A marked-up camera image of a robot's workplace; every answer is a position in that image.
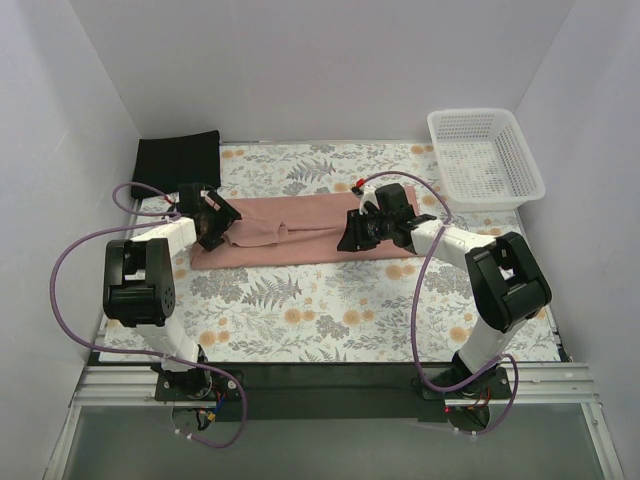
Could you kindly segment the pink t shirt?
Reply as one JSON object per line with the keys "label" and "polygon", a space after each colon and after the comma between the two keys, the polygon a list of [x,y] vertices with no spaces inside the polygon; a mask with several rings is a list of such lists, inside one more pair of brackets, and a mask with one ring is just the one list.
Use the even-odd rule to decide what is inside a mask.
{"label": "pink t shirt", "polygon": [[193,270],[294,266],[358,260],[409,258],[411,254],[385,241],[364,252],[341,252],[347,212],[359,207],[351,193],[245,198],[230,201],[241,219],[223,234],[223,243],[208,252],[195,245]]}

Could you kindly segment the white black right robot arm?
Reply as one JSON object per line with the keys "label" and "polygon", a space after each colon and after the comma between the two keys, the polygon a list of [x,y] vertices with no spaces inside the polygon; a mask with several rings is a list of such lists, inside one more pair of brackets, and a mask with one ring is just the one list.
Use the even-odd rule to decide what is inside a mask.
{"label": "white black right robot arm", "polygon": [[429,379],[428,388],[475,397],[489,384],[487,372],[503,358],[512,338],[552,299],[551,289],[524,237],[476,234],[429,214],[419,215],[404,188],[393,183],[372,189],[359,181],[351,189],[359,206],[347,213],[338,243],[341,252],[364,252],[385,241],[426,261],[436,258],[469,277],[479,318],[452,358],[451,367]]}

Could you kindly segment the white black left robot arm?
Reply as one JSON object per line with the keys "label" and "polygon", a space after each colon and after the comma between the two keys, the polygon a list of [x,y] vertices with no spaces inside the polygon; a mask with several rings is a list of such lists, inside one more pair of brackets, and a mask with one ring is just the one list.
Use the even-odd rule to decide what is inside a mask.
{"label": "white black left robot arm", "polygon": [[178,201],[162,223],[127,240],[107,243],[103,310],[145,339],[159,354],[161,370],[180,373],[178,387],[193,400],[213,386],[211,373],[196,363],[206,356],[173,317],[177,305],[172,261],[196,245],[210,252],[242,216],[217,189],[202,183],[178,186]]}

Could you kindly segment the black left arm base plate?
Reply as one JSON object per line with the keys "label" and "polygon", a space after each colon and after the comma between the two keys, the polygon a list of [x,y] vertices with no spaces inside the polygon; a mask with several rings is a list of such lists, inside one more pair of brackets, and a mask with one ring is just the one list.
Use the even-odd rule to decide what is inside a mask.
{"label": "black left arm base plate", "polygon": [[209,370],[192,368],[182,372],[165,371],[159,364],[151,370],[158,375],[154,399],[157,401],[238,401],[239,385],[244,383],[244,372],[229,370],[234,380]]}

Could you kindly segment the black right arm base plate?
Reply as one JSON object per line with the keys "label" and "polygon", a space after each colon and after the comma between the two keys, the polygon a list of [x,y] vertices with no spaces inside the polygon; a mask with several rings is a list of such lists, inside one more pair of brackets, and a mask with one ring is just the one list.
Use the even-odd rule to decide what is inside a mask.
{"label": "black right arm base plate", "polygon": [[[435,376],[431,378],[430,381],[440,389],[450,388],[462,382],[459,371],[453,366],[446,369],[427,369],[426,372],[435,373]],[[491,367],[472,382],[456,390],[446,392],[433,390],[429,388],[419,376],[414,377],[410,385],[424,400],[460,399],[468,402],[486,398],[490,400],[508,400],[512,394],[506,369],[499,366]]]}

